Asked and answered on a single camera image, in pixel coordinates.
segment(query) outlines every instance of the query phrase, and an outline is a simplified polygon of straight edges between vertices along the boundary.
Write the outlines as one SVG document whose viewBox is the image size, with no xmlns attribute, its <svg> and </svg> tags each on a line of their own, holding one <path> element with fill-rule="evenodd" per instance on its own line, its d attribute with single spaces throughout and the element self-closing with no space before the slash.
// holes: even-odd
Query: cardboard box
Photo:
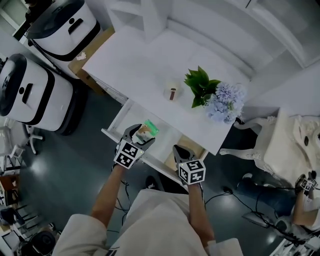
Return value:
<svg viewBox="0 0 320 256">
<path fill-rule="evenodd" d="M 97 94 L 103 95 L 106 93 L 104 89 L 102 89 L 97 82 L 82 68 L 86 64 L 86 62 L 91 58 L 91 56 L 102 46 L 102 44 L 107 41 L 113 34 L 115 33 L 115 29 L 113 27 L 108 28 L 106 31 L 102 32 L 102 34 L 98 35 L 86 48 L 84 48 L 78 56 L 85 53 L 86 58 L 77 60 L 74 58 L 68 65 L 69 69 L 80 78 L 86 85 L 88 85 L 92 90 L 94 90 Z"/>
</svg>

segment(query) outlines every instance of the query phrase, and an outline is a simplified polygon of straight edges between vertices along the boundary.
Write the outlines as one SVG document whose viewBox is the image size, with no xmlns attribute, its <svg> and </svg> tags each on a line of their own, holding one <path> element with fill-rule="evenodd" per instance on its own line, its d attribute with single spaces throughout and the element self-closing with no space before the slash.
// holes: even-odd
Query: black shoe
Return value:
<svg viewBox="0 0 320 256">
<path fill-rule="evenodd" d="M 148 176 L 145 180 L 145 188 L 152 190 L 159 190 L 156 179 L 153 176 Z"/>
</svg>

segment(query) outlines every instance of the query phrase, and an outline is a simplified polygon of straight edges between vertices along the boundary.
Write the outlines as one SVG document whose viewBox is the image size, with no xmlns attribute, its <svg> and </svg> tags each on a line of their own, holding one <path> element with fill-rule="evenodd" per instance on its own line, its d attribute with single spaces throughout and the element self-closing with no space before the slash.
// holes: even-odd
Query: person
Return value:
<svg viewBox="0 0 320 256">
<path fill-rule="evenodd" d="M 306 196 L 303 190 L 296 194 L 294 189 L 256 185 L 252 177 L 251 173 L 242 177 L 236 188 L 239 194 L 253 199 L 259 197 L 259 201 L 272 207 L 279 217 L 291 216 L 293 224 L 304 226 L 311 232 L 320 229 L 320 197 L 314 197 L 313 189 Z"/>
<path fill-rule="evenodd" d="M 25 20 L 32 24 L 52 4 L 52 0 L 25 0 L 25 3 L 29 6 Z"/>
<path fill-rule="evenodd" d="M 125 172 L 116 164 L 90 216 L 70 217 L 53 256 L 243 256 L 235 238 L 216 243 L 198 183 L 188 185 L 188 195 L 175 194 L 156 190 L 155 179 L 150 177 L 148 188 L 134 200 L 118 240 L 107 249 L 107 228 Z"/>
</svg>

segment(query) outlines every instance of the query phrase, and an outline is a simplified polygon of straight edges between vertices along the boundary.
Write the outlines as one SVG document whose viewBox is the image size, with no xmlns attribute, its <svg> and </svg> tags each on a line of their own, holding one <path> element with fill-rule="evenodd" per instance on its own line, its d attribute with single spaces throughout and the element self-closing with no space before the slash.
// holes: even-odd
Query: gray floor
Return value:
<svg viewBox="0 0 320 256">
<path fill-rule="evenodd" d="M 25 167 L 21 170 L 21 194 L 23 199 L 47 222 L 54 222 L 62 230 L 72 214 L 89 214 L 95 198 L 111 173 L 116 144 L 101 132 L 112 122 L 121 105 L 108 95 L 89 94 L 82 120 L 70 136 L 42 131 L 44 142 L 36 144 L 39 155 L 28 149 L 23 156 Z M 223 147 L 245 149 L 254 145 L 255 135 L 250 130 L 232 128 Z M 234 189 L 243 174 L 252 172 L 258 182 L 272 179 L 258 170 L 253 161 L 230 155 L 213 156 L 205 160 L 207 167 L 204 182 L 204 197 L 209 199 L 221 194 L 222 186 Z M 145 186 L 145 178 L 158 173 L 146 164 L 136 164 L 126 173 L 131 201 Z M 250 207 L 255 201 L 239 196 Z M 123 207 L 128 199 L 121 187 L 119 198 Z M 259 210 L 270 217 L 274 212 L 263 203 Z M 271 229 L 264 229 L 242 218 L 249 210 L 235 197 L 220 196 L 207 205 L 207 214 L 214 228 L 216 239 L 223 241 L 238 238 L 244 256 L 268 256 L 281 241 Z M 110 230 L 119 231 L 123 212 L 115 210 Z M 117 239 L 114 232 L 108 233 L 108 244 Z"/>
</svg>

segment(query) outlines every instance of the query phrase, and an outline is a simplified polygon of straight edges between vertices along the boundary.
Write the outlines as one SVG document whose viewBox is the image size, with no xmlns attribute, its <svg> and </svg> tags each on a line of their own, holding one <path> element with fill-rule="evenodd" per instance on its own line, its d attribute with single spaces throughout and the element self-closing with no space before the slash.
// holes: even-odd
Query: table drawer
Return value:
<svg viewBox="0 0 320 256">
<path fill-rule="evenodd" d="M 155 137 L 155 142 L 141 157 L 141 160 L 181 185 L 181 180 L 175 172 L 175 165 L 172 160 L 173 145 L 180 144 L 180 142 L 182 143 L 181 145 L 188 145 L 190 148 L 194 145 L 195 149 L 193 148 L 193 150 L 195 150 L 196 154 L 199 152 L 198 156 L 203 160 L 208 151 L 185 137 L 180 131 L 130 99 L 123 105 L 109 128 L 101 131 L 118 143 L 126 128 L 135 124 L 143 124 L 147 119 L 154 123 L 159 129 L 159 133 Z"/>
</svg>

